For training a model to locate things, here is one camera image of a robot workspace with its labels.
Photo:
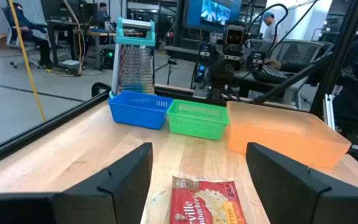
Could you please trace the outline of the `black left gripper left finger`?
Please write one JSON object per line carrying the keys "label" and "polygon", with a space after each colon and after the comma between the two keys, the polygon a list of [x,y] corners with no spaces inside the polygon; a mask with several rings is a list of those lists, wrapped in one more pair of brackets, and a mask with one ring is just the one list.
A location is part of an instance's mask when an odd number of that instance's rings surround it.
{"label": "black left gripper left finger", "polygon": [[63,192],[0,193],[0,224],[140,224],[152,164],[146,142]]}

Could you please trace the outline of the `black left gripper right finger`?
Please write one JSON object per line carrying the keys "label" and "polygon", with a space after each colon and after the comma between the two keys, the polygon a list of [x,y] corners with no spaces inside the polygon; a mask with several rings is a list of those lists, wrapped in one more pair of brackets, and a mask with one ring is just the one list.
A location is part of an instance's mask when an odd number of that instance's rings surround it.
{"label": "black left gripper right finger", "polygon": [[358,224],[358,187],[255,142],[246,162],[271,224]]}

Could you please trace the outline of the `red popcorn bag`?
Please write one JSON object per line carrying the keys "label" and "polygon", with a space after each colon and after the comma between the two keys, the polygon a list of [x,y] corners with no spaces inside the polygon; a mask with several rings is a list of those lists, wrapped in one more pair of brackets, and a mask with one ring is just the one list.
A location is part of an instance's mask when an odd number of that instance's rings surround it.
{"label": "red popcorn bag", "polygon": [[172,177],[170,224],[247,224],[233,181]]}

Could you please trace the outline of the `grey office chair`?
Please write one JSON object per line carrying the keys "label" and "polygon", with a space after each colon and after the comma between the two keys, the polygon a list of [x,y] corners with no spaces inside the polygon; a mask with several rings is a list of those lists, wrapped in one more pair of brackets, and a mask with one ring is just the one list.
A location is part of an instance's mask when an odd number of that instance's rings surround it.
{"label": "grey office chair", "polygon": [[[22,49],[20,46],[20,41],[18,38],[13,38],[13,30],[16,28],[15,26],[11,26],[9,21],[8,21],[8,8],[6,7],[1,7],[0,10],[2,11],[2,13],[4,14],[4,17],[6,18],[6,24],[7,24],[7,28],[8,28],[8,35],[7,35],[7,40],[6,40],[6,46],[8,48],[15,48],[15,49],[19,49],[20,53],[22,53]],[[36,46],[33,42],[29,42],[29,41],[24,41],[24,49],[26,51],[29,50],[37,50],[38,46]],[[29,61],[29,65],[35,65],[37,67],[37,69],[40,69],[41,66],[39,65],[38,61],[32,57],[28,58]],[[12,65],[14,68],[17,68],[17,66],[19,64],[24,64],[25,60],[24,59],[20,59],[18,61],[15,62],[10,62],[10,65]]]}

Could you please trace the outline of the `person's hand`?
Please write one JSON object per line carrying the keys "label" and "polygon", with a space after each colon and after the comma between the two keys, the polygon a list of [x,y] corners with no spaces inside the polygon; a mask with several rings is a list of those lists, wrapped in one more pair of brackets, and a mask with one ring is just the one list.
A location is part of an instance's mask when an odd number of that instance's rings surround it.
{"label": "person's hand", "polygon": [[273,67],[276,70],[281,70],[282,63],[273,59],[265,59],[264,64]]}

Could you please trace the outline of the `large display screen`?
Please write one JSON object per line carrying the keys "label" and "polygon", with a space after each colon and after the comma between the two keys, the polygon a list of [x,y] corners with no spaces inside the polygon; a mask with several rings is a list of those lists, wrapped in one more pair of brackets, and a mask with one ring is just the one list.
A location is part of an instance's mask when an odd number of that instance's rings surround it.
{"label": "large display screen", "polygon": [[227,21],[238,21],[242,0],[185,0],[183,26],[223,32]]}

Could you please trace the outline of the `black keyboard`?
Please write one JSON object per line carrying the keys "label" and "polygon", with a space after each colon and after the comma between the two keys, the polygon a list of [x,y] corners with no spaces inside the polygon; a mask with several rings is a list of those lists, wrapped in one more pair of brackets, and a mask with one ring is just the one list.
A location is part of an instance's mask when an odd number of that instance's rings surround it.
{"label": "black keyboard", "polygon": [[288,79],[288,77],[273,67],[264,65],[259,75],[261,80],[270,83],[282,83]]}

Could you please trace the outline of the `orange plastic tray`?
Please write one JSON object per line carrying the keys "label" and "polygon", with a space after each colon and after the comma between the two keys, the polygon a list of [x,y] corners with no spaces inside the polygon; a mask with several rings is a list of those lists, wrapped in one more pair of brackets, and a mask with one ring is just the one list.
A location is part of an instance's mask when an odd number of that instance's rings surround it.
{"label": "orange plastic tray", "polygon": [[311,167],[332,169],[351,143],[317,116],[229,101],[227,148],[244,154],[256,142]]}

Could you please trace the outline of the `grey mesh chair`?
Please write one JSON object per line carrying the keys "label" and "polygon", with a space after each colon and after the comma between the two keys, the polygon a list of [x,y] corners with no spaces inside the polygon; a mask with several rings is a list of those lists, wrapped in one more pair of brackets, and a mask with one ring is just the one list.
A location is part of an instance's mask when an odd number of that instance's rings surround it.
{"label": "grey mesh chair", "polygon": [[331,42],[285,39],[280,44],[275,44],[269,51],[270,42],[266,40],[253,40],[252,42],[256,51],[266,53],[266,59],[279,62],[311,63],[334,48]]}

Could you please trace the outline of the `green plastic basket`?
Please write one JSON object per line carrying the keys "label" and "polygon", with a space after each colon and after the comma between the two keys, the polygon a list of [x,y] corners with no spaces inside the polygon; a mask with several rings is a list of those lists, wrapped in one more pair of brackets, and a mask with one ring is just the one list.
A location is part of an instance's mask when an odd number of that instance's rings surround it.
{"label": "green plastic basket", "polygon": [[168,111],[170,131],[219,141],[229,124],[226,107],[174,100]]}

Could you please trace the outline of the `blue plastic basket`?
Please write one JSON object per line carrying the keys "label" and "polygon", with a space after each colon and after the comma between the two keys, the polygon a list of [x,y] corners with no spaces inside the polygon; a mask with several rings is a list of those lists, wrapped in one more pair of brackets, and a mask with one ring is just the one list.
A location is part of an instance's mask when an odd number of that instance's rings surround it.
{"label": "blue plastic basket", "polygon": [[108,101],[113,120],[150,129],[161,129],[172,98],[124,91]]}

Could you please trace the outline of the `black table clamp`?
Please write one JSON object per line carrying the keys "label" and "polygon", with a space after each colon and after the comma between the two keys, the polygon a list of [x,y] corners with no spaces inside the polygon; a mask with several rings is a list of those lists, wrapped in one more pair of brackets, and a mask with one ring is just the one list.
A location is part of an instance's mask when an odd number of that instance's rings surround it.
{"label": "black table clamp", "polygon": [[101,83],[101,82],[96,82],[91,87],[91,96],[95,97],[95,96],[99,95],[103,91],[106,91],[106,92],[109,93],[111,91],[111,87],[109,85],[107,85],[107,84],[104,84],[104,83]]}

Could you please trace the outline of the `wooden desk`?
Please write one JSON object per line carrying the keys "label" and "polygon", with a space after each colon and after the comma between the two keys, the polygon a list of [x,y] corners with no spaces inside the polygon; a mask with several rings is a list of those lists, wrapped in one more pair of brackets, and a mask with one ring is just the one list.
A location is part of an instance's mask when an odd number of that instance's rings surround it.
{"label": "wooden desk", "polygon": [[94,38],[96,68],[98,70],[113,69],[116,33],[87,30],[86,34]]}

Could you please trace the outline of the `black desk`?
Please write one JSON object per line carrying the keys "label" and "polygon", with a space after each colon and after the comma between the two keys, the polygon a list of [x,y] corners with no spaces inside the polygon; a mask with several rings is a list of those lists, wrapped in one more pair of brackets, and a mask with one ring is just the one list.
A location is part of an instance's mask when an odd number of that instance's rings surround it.
{"label": "black desk", "polygon": [[47,30],[49,41],[52,49],[53,55],[53,64],[58,66],[59,59],[57,55],[57,45],[56,45],[56,37],[55,32],[58,31],[67,31],[68,34],[68,43],[70,46],[70,53],[71,59],[76,59],[76,47],[75,47],[75,35],[74,30],[77,28],[77,24],[72,22],[60,22],[60,21],[53,21],[53,20],[46,20]]}

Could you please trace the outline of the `black aluminium table frame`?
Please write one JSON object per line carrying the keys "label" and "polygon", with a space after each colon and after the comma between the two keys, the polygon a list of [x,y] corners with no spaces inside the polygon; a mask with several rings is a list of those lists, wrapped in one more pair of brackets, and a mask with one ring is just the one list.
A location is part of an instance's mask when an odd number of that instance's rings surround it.
{"label": "black aluminium table frame", "polygon": [[[13,154],[22,147],[30,144],[38,138],[48,134],[59,126],[79,116],[90,108],[94,107],[97,103],[109,97],[106,91],[101,92],[99,95],[92,97],[86,101],[81,101],[75,107],[70,108],[43,123],[31,127],[16,136],[13,136],[6,141],[0,142],[0,160]],[[351,141],[352,147],[349,154],[358,160],[358,123],[354,121],[343,121],[335,118],[336,126],[339,128],[341,134]]]}

